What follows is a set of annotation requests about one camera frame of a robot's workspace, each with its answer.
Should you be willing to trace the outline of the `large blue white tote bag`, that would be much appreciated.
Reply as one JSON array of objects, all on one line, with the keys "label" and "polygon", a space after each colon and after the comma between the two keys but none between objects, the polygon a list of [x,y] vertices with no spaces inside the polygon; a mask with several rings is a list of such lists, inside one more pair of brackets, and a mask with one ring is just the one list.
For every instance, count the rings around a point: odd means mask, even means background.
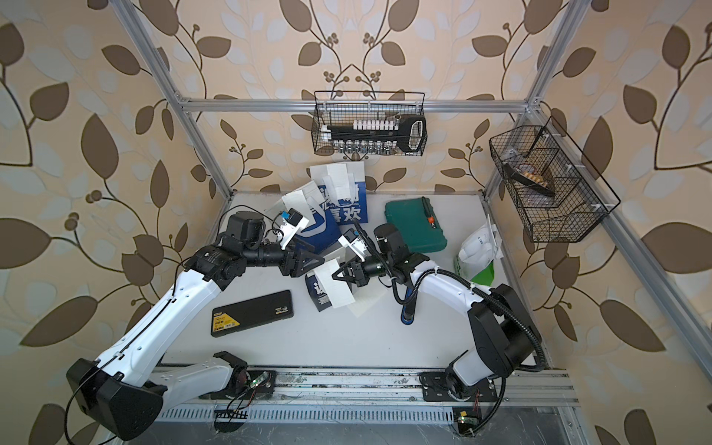
[{"label": "large blue white tote bag", "polygon": [[368,222],[365,165],[362,161],[315,165],[311,167],[311,179],[326,198],[324,208],[337,224]]}]

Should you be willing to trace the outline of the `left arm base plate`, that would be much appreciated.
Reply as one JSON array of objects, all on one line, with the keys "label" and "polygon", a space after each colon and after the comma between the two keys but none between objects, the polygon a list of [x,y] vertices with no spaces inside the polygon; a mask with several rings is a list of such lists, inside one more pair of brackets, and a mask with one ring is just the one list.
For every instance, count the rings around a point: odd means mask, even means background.
[{"label": "left arm base plate", "polygon": [[248,400],[252,395],[271,395],[276,388],[277,373],[274,370],[243,370],[233,376],[225,389],[200,396],[200,400]]}]

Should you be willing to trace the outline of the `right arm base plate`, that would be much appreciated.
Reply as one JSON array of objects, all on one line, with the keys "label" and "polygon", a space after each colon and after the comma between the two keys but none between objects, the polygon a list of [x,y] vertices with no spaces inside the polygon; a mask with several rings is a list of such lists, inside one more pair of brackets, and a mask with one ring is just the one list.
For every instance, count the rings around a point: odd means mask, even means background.
[{"label": "right arm base plate", "polygon": [[454,373],[423,372],[418,376],[426,402],[495,402],[497,389],[487,378],[474,386],[461,383]]}]

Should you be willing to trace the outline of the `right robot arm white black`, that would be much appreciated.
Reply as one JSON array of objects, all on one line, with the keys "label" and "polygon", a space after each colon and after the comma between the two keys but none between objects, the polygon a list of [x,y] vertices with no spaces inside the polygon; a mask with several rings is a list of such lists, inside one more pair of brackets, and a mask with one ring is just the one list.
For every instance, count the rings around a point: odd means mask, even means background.
[{"label": "right robot arm white black", "polygon": [[355,257],[342,263],[332,278],[364,287],[370,280],[390,280],[402,321],[415,312],[417,298],[432,296],[465,316],[474,346],[446,368],[443,386],[456,398],[488,378],[505,380],[515,371],[539,373],[547,361],[530,313],[508,285],[486,289],[443,269],[423,253],[412,252],[393,224],[382,224],[375,238],[357,224],[347,240],[362,244]]}]

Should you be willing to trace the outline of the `blue stapler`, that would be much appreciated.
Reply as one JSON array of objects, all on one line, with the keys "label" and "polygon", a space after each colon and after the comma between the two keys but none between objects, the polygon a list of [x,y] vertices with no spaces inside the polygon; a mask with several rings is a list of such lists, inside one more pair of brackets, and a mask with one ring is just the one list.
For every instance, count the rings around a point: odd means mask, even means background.
[{"label": "blue stapler", "polygon": [[406,326],[409,326],[410,324],[413,324],[413,321],[415,320],[417,293],[408,287],[408,289],[406,289],[404,300],[405,303],[402,305],[400,321]]}]

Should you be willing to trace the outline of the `small blue white bag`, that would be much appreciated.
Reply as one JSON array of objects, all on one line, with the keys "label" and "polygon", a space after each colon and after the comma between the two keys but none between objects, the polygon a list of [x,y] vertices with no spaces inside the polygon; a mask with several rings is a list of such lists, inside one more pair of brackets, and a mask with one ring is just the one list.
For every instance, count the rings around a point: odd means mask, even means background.
[{"label": "small blue white bag", "polygon": [[326,272],[309,272],[305,284],[314,307],[323,312],[331,307],[341,308],[354,303],[350,285],[334,280]]}]

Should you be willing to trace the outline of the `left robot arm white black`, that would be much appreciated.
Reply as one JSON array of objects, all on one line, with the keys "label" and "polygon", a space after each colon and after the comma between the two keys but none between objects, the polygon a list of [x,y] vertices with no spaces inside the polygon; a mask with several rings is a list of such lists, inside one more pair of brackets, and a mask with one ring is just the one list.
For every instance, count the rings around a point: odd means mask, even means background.
[{"label": "left robot arm white black", "polygon": [[308,244],[292,245],[308,219],[283,213],[277,242],[265,240],[266,224],[256,211],[230,216],[217,240],[198,250],[167,293],[123,337],[94,361],[77,360],[67,373],[73,402],[116,438],[131,441],[159,415],[204,394],[226,391],[239,398],[264,382],[248,378],[247,363],[229,352],[177,372],[155,367],[193,318],[250,267],[276,267],[301,277],[324,263]]}]

